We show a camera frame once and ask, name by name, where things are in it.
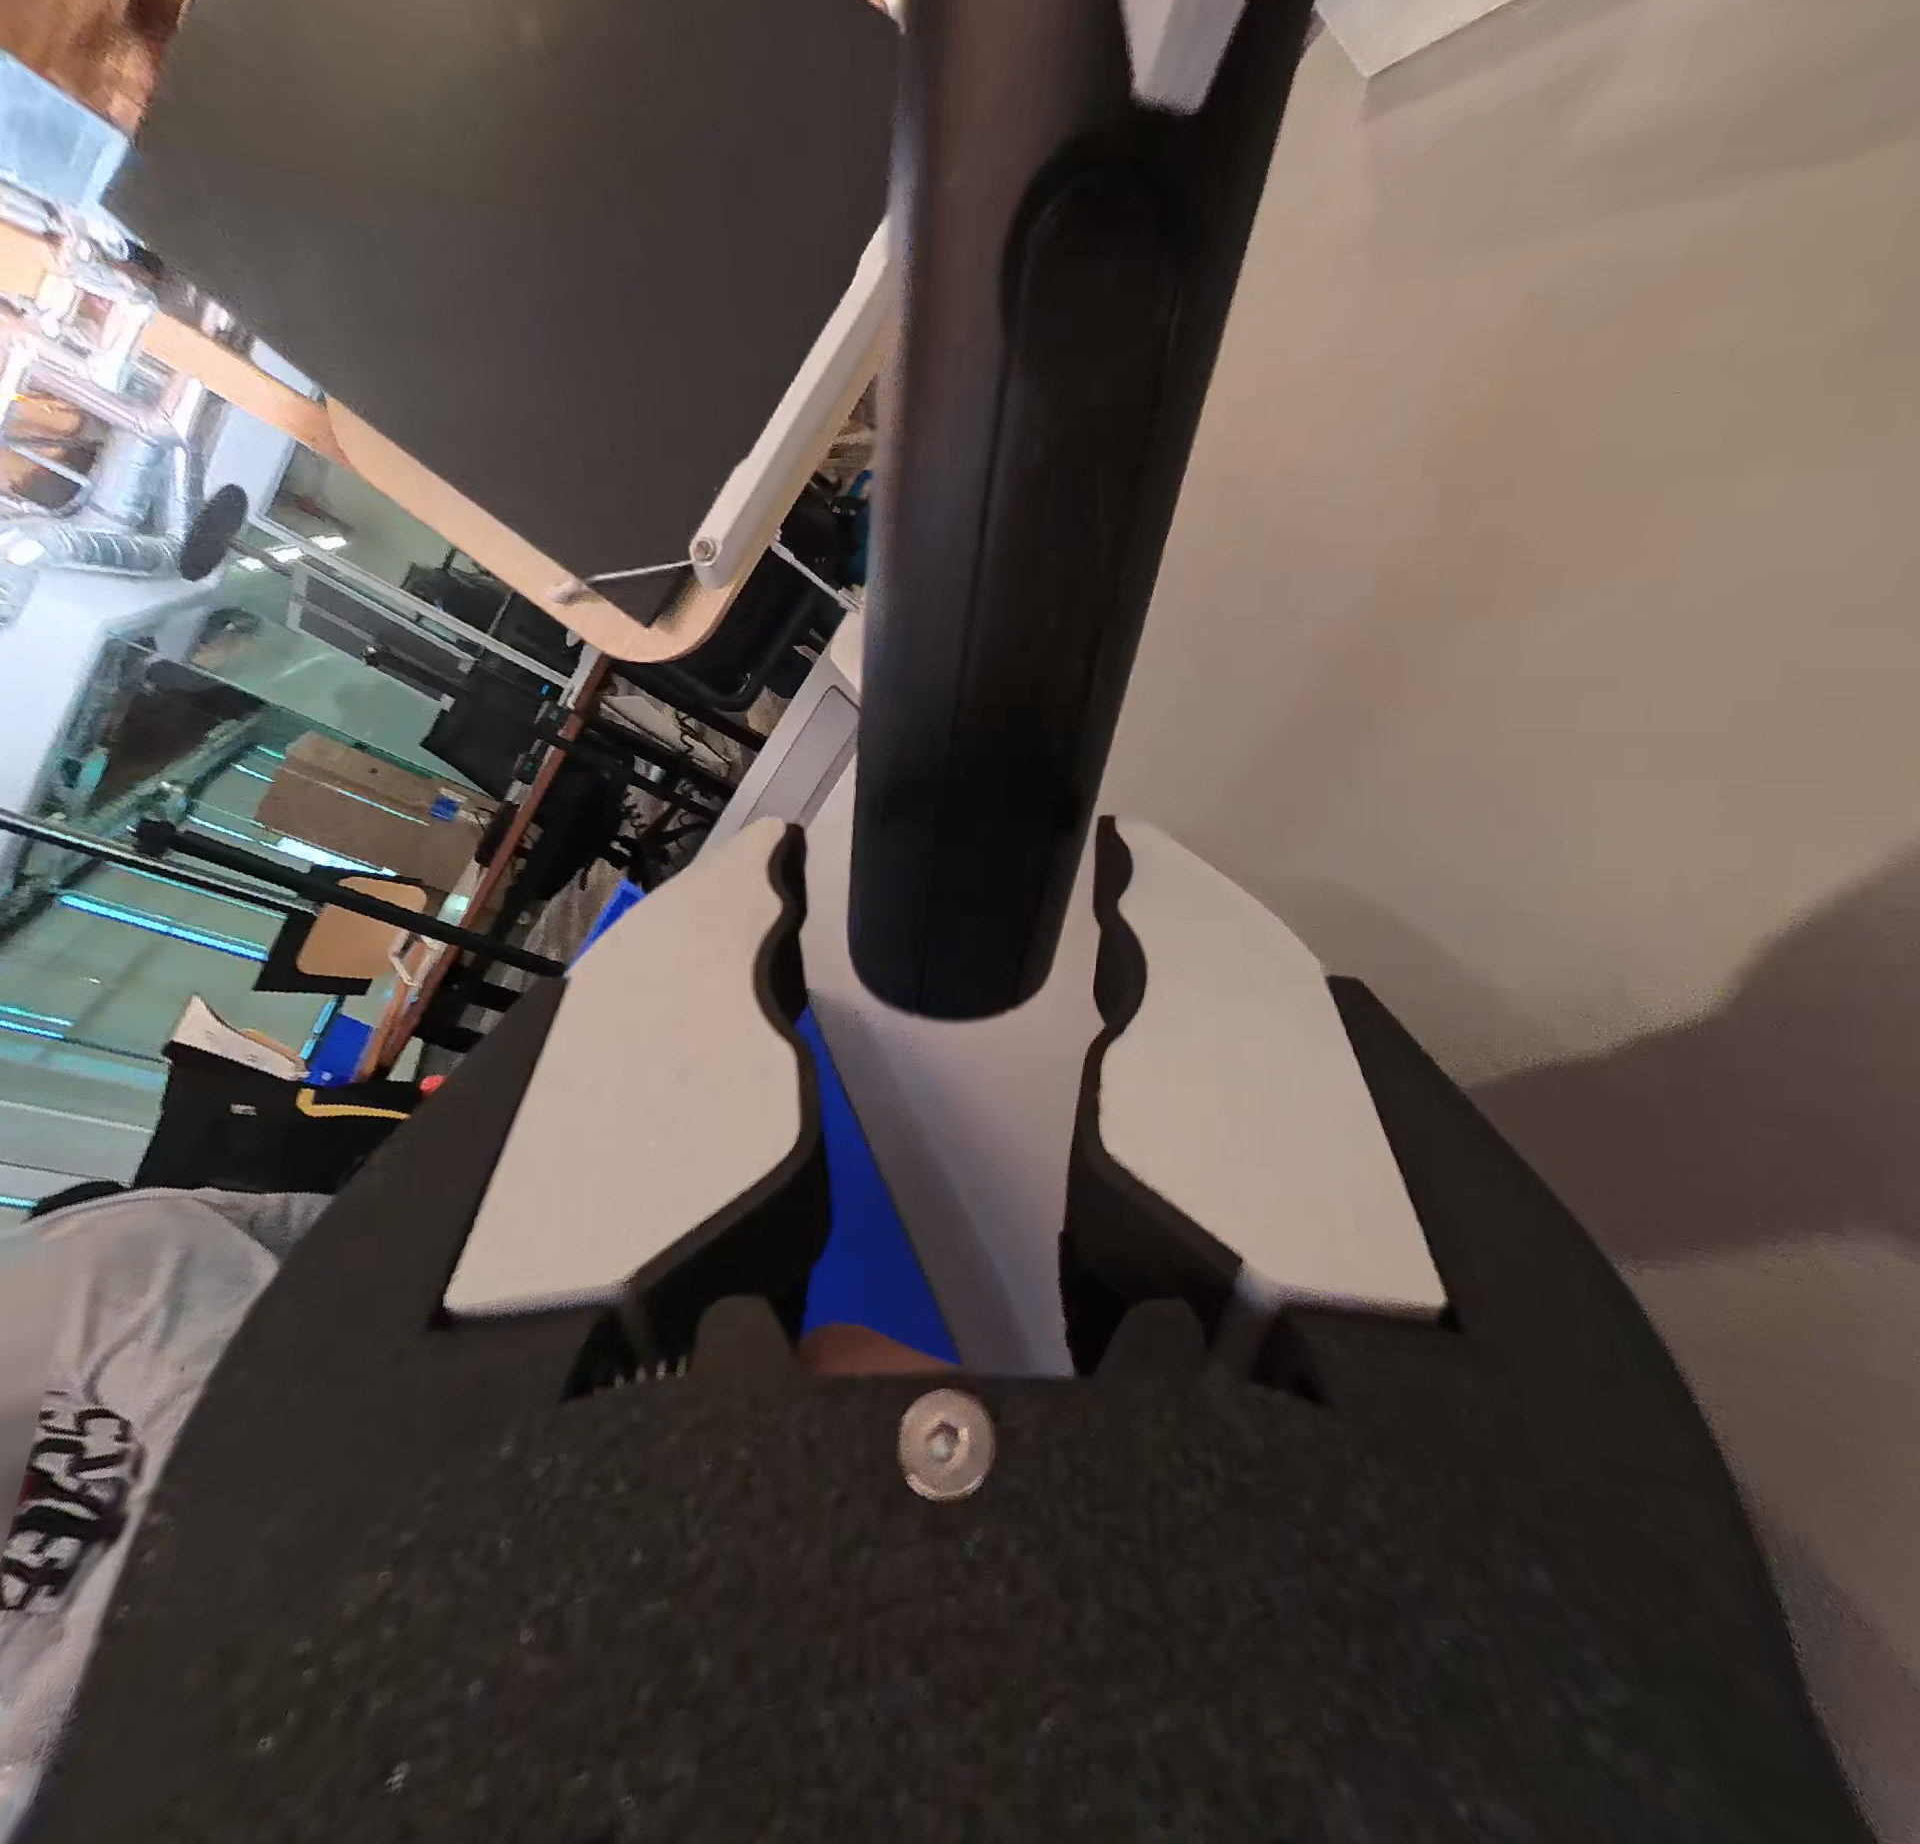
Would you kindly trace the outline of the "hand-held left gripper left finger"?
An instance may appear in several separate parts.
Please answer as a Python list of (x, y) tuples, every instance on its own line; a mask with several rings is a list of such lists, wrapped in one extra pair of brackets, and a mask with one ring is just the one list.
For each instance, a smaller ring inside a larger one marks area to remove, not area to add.
[(695, 1327), (746, 1295), (796, 1324), (832, 1226), (806, 908), (803, 826), (754, 821), (589, 944), (444, 1285), (452, 1319), (622, 1307)]

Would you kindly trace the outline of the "grey desk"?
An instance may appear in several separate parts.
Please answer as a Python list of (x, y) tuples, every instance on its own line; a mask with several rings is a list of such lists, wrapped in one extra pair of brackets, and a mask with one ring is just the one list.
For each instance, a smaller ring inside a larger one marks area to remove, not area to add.
[(1915, 1755), (1915, 0), (1522, 0), (1274, 156), (1108, 796), (1644, 1295)]

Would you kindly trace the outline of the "wood-framed black panel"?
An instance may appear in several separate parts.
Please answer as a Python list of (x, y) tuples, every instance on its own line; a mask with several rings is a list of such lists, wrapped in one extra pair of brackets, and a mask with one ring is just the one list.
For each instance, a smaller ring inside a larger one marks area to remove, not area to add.
[(887, 221), (906, 0), (193, 0), (112, 206), (338, 462), (611, 661)]

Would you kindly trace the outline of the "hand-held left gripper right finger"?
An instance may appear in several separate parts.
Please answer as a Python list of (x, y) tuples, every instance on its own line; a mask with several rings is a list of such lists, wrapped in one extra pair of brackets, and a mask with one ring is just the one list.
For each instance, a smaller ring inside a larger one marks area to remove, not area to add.
[(1286, 1316), (1448, 1308), (1316, 955), (1162, 830), (1105, 816), (1096, 1037), (1067, 1157), (1067, 1352), (1096, 1373), (1146, 1304), (1272, 1373)]

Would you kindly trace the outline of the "black long-handled tool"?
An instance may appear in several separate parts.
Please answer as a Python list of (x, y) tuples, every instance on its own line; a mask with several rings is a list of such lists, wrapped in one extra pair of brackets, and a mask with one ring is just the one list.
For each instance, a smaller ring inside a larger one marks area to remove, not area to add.
[(1227, 0), (1175, 108), (1122, 0), (906, 0), (851, 845), (898, 1013), (1048, 977), (1314, 4)]

